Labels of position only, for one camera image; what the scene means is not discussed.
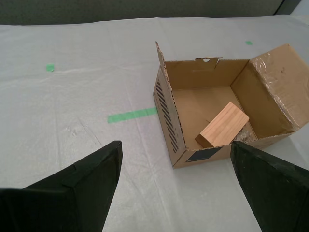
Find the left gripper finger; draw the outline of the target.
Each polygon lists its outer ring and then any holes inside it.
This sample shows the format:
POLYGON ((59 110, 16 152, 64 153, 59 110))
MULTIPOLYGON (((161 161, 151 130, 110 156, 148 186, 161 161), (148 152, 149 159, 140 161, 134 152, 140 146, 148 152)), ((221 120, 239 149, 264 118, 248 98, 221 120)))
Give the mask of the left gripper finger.
POLYGON ((69 167, 23 189, 0 190, 2 232, 100 232, 122 166, 113 141, 69 167))
POLYGON ((230 158, 261 231, 309 230, 308 170, 239 141, 230 158))

